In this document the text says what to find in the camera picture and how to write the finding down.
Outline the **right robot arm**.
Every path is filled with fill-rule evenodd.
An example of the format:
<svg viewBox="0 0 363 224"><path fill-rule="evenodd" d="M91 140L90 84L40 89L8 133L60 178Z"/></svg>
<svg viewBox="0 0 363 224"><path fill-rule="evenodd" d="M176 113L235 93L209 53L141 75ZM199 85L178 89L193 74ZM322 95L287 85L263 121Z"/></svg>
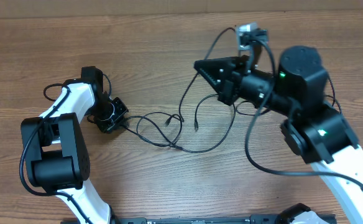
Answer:
<svg viewBox="0 0 363 224"><path fill-rule="evenodd" d="M274 74L246 71L246 55L198 60L195 70L226 105L242 98L257 111L285 116L280 128L289 148L334 194L351 223L363 223L363 149L343 114L328 101L328 72L316 49L294 46Z"/></svg>

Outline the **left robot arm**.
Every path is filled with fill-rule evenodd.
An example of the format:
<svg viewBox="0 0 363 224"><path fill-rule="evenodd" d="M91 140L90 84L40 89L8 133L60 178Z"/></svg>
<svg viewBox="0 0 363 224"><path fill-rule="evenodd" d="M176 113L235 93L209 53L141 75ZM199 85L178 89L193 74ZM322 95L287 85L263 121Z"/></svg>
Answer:
<svg viewBox="0 0 363 224"><path fill-rule="evenodd" d="M80 78L59 84L62 92L47 111L21 122L23 187L32 195L58 197L78 223L119 221L90 181L90 157L80 128L85 116L92 116L91 122L106 134L125 122L128 109L104 90L107 78L95 66L83 67Z"/></svg>

